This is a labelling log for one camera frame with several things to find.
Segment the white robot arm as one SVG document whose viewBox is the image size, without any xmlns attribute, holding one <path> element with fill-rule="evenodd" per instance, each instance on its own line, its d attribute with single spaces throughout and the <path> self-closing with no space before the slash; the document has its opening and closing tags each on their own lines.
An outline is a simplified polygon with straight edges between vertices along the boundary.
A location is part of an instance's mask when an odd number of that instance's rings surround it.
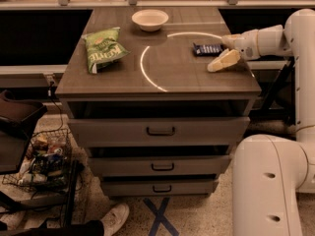
<svg viewBox="0 0 315 236">
<path fill-rule="evenodd" d="M 235 151 L 233 236 L 303 236 L 296 194 L 315 188 L 315 10 L 220 40 L 225 51 L 209 64 L 211 72 L 267 55 L 291 57 L 295 65 L 296 139 L 253 135 Z"/>
</svg>

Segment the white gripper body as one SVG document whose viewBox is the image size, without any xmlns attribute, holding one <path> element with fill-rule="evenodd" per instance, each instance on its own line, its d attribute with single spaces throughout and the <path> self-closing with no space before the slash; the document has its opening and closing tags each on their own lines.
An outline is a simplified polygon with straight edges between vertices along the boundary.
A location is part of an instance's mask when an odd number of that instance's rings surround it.
<svg viewBox="0 0 315 236">
<path fill-rule="evenodd" d="M 260 57 L 258 50 L 258 30 L 252 29 L 242 33 L 234 41 L 234 48 L 244 60 L 256 60 Z"/>
</svg>

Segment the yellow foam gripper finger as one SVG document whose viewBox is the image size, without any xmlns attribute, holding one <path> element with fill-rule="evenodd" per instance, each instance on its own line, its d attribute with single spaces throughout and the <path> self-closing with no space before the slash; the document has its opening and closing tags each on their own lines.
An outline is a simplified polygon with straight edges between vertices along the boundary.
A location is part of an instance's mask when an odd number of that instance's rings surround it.
<svg viewBox="0 0 315 236">
<path fill-rule="evenodd" d="M 226 49 L 222 54 L 208 64 L 208 71 L 213 73 L 227 67 L 235 65 L 240 60 L 240 54 L 237 50 Z"/>
<path fill-rule="evenodd" d="M 227 34 L 221 38 L 222 44 L 229 49 L 235 48 L 235 41 L 240 37 L 239 34 Z"/>
</svg>

